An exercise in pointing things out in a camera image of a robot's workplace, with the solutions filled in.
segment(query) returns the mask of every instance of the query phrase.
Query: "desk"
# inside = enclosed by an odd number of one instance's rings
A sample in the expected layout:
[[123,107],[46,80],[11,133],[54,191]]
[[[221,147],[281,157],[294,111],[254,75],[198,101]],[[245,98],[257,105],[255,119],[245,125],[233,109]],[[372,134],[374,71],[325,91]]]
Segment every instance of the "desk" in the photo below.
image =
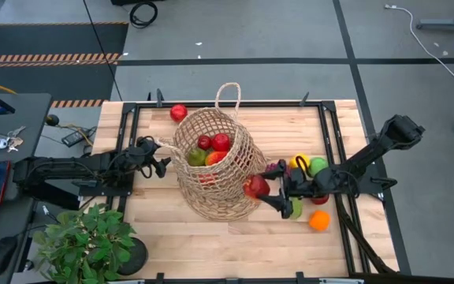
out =
[[[362,122],[355,100],[337,100],[337,116],[347,156],[366,145]],[[93,153],[115,148],[123,103],[104,103],[99,118]],[[231,108],[223,109],[226,113]],[[128,145],[131,115],[125,128]],[[325,157],[322,128],[317,109],[299,107],[241,107],[238,120],[250,131],[264,155],[276,161],[295,153]],[[329,132],[331,117],[327,117]],[[142,109],[137,136],[170,138],[177,124],[171,121],[168,108]],[[332,139],[335,161],[337,146]],[[156,158],[169,156],[161,148]],[[272,182],[271,194],[278,183]],[[106,198],[97,197],[98,203]],[[212,222],[197,215],[184,201],[172,164],[163,179],[145,179],[137,174],[133,194],[127,201],[125,221],[130,222],[147,246],[149,260],[130,278],[295,278],[296,271],[306,277],[347,276],[341,234],[333,198],[325,205],[304,200],[303,214],[297,220],[282,220],[266,204],[248,217],[235,222]],[[372,196],[357,200],[363,233],[378,255],[394,270],[397,262],[383,205]],[[324,233],[307,225],[310,214],[328,211],[332,222]],[[357,271],[361,271],[358,249],[350,237]]]
[[[19,137],[24,140],[24,143],[18,148],[19,151],[8,153],[0,150],[0,161],[11,160],[14,163],[34,155],[45,117],[50,108],[51,96],[49,94],[0,95],[0,99],[15,108],[15,114],[0,115],[0,133],[8,133],[22,125],[26,126],[26,129],[19,134]],[[25,230],[34,207],[32,198],[26,196],[17,198],[17,187],[11,182],[12,173],[10,173],[8,181],[5,200],[0,204],[0,239]],[[10,282],[18,260],[20,260],[20,251],[26,236],[23,234],[19,236],[17,250],[13,254],[9,267],[0,275],[0,283]]]

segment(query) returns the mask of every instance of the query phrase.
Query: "black rubber mat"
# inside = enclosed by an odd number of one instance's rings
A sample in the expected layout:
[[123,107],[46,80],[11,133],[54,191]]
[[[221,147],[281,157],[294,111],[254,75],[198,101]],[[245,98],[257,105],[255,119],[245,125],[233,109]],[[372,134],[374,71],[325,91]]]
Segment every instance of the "black rubber mat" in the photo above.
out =
[[[124,50],[128,25],[95,27],[106,56],[116,60]],[[110,62],[115,72],[116,62]],[[0,24],[0,85],[20,93],[50,93],[59,102],[102,101],[111,97],[113,78],[89,24]],[[80,105],[96,103],[64,104]]]
[[[96,24],[106,53],[124,49],[127,24]],[[89,24],[0,24],[0,54],[81,54],[101,52]]]

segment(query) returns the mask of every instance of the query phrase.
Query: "hazard stripe tape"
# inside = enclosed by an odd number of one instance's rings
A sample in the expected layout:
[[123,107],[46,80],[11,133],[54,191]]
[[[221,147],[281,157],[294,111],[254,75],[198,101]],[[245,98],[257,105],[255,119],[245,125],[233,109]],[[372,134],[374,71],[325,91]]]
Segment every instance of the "hazard stripe tape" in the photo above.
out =
[[66,107],[100,107],[104,102],[109,102],[108,99],[70,99],[59,100],[52,102],[52,108]]
[[[75,23],[0,23],[0,26],[35,26],[35,25],[69,25],[69,24],[91,24],[91,22],[75,22]],[[129,24],[126,21],[105,21],[95,22],[94,24]]]
[[106,54],[0,54],[0,67],[22,66],[56,66],[56,65],[88,65],[110,64],[117,65],[122,55]]

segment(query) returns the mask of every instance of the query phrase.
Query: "plant pot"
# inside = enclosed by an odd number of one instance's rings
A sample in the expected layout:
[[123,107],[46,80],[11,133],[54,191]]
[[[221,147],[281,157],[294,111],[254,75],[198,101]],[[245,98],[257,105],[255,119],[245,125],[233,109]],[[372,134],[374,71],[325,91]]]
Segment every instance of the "plant pot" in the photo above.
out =
[[134,241],[134,246],[129,248],[129,253],[131,253],[131,258],[128,262],[123,263],[120,268],[118,268],[119,275],[133,275],[141,268],[148,260],[148,250],[147,246],[140,241],[138,238],[131,237],[132,241]]

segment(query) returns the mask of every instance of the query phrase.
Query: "wooden table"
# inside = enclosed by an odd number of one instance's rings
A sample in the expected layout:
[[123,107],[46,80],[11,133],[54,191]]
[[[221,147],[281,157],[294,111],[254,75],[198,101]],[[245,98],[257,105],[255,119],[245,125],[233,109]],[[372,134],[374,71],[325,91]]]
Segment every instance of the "wooden table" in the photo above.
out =
[[[93,153],[115,148],[123,103],[104,103]],[[355,100],[337,100],[337,115],[347,156],[366,145],[366,138]],[[233,108],[225,109],[232,113]],[[276,161],[295,153],[326,157],[317,110],[297,107],[241,107],[238,120],[251,132],[266,156]],[[332,122],[327,117],[330,133]],[[126,136],[132,119],[128,119]],[[176,129],[169,109],[141,110],[137,136],[170,138]],[[335,161],[339,161],[333,142]],[[156,158],[169,156],[159,149]],[[235,222],[211,222],[190,209],[184,201],[172,164],[163,179],[135,177],[134,192],[127,201],[125,221],[130,222],[147,246],[149,260],[130,278],[295,278],[347,276],[343,245],[333,198],[317,206],[304,200],[303,214],[297,220],[283,220],[278,212],[262,203],[247,218]],[[276,194],[278,183],[271,183]],[[98,203],[106,202],[98,197]],[[372,196],[357,200],[365,238],[378,255],[397,270],[397,262],[383,206]],[[315,210],[328,211],[332,222],[326,232],[313,231],[307,224]],[[355,267],[361,271],[353,237]]]

